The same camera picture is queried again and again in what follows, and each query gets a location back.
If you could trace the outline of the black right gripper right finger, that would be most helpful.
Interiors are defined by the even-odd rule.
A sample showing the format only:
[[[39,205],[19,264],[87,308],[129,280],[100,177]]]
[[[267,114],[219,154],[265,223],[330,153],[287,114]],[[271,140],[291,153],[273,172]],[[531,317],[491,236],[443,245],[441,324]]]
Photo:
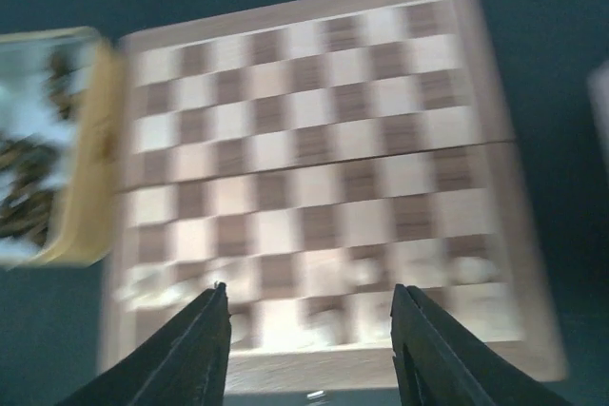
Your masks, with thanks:
[[[391,339],[403,405],[569,403],[493,352],[416,286],[395,286]]]

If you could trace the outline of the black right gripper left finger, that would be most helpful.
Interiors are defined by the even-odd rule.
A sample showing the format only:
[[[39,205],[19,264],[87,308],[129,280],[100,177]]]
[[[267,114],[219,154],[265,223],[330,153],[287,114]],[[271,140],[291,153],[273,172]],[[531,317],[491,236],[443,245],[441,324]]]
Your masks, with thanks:
[[[221,406],[230,337],[226,285],[219,282],[130,355],[57,404]]]

